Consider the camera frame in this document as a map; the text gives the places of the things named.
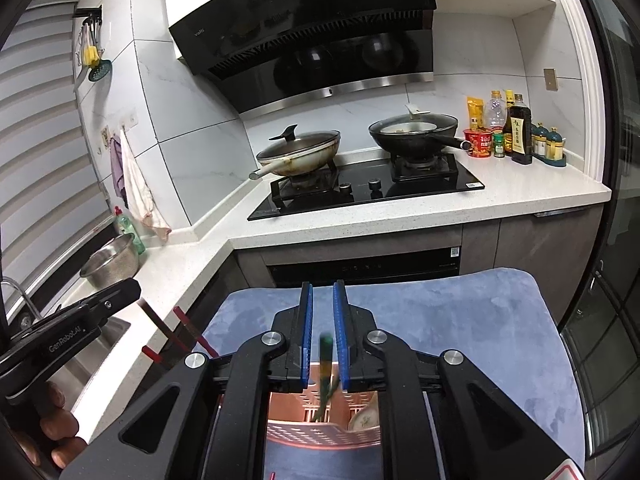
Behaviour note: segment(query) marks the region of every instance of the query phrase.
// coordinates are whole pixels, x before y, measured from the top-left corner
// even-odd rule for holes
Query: white towel
[[[122,172],[124,173],[124,187],[127,191],[129,211],[143,225],[153,229],[160,239],[165,242],[169,237],[171,228],[158,211],[151,190],[146,185],[145,177],[142,175],[136,158],[133,156],[124,130],[120,131],[120,145],[122,147]]]

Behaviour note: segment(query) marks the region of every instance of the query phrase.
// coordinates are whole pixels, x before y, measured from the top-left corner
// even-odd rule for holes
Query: human hand
[[[49,399],[57,409],[40,421],[40,428],[47,438],[58,441],[60,446],[51,452],[51,459],[59,467],[64,469],[75,459],[84,448],[86,442],[76,436],[80,429],[78,420],[71,412],[64,410],[65,396],[54,383],[47,383]],[[16,433],[15,439],[22,447],[28,459],[34,466],[39,466],[42,459],[31,439],[23,433]]]

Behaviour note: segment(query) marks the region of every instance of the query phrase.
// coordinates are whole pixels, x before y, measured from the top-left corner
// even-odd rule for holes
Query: range hood vent
[[[185,62],[250,118],[433,79],[435,0],[211,0],[170,27]]]

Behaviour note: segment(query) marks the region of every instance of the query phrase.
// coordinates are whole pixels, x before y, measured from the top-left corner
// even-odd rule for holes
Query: yellow snack bag
[[[484,128],[484,101],[478,97],[467,97],[466,107],[469,110],[469,127],[472,130]]]

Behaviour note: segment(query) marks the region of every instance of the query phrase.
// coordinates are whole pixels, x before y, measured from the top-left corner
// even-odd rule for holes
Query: window blind
[[[2,270],[28,291],[110,218],[74,94],[74,8],[29,8],[0,51]],[[22,304],[2,296],[7,312]]]

